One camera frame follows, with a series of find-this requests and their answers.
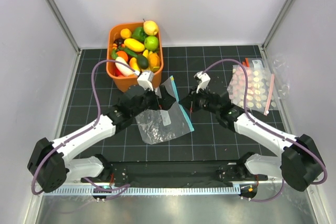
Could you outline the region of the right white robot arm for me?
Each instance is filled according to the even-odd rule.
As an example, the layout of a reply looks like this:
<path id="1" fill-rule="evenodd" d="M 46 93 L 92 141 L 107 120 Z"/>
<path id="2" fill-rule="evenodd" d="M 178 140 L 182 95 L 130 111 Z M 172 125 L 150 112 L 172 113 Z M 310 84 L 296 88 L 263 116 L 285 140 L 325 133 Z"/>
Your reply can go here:
<path id="1" fill-rule="evenodd" d="M 227 93 L 222 95 L 206 90 L 191 90 L 179 101 L 190 112 L 205 110 L 215 115 L 218 123 L 237 134 L 248 137 L 273 152 L 273 156 L 247 154 L 236 167 L 239 178 L 248 180 L 254 175 L 283 179 L 297 191 L 322 184 L 328 173 L 314 140 L 280 131 L 234 105 Z"/>

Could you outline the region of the clear blue zip bag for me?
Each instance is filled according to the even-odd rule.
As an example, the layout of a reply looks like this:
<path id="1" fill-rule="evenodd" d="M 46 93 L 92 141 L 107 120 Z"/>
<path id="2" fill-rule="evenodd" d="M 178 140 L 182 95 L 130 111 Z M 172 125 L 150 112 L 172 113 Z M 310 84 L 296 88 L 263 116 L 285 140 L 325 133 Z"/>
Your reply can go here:
<path id="1" fill-rule="evenodd" d="M 169 110 L 146 110 L 135 117 L 142 141 L 154 145 L 167 142 L 194 131 L 190 118 L 179 105 L 179 95 L 174 77 L 170 76 L 161 86 L 176 101 Z"/>

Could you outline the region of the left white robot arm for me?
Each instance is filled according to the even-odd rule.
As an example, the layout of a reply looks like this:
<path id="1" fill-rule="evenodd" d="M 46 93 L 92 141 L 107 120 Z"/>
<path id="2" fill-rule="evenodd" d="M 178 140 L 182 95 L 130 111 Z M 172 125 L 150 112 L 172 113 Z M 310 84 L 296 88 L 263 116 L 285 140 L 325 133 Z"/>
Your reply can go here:
<path id="1" fill-rule="evenodd" d="M 109 180 L 113 168 L 101 154 L 81 159 L 77 159 L 77 155 L 126 129 L 136 116 L 146 110 L 169 110 L 176 98 L 163 85 L 159 86 L 159 92 L 156 94 L 153 90 L 132 86 L 106 113 L 99 114 L 88 125 L 53 141 L 46 138 L 39 140 L 27 165 L 33 175 L 32 193 L 39 194 L 35 190 L 36 184 L 43 192 L 50 193 L 65 182 L 85 178 L 99 182 Z"/>

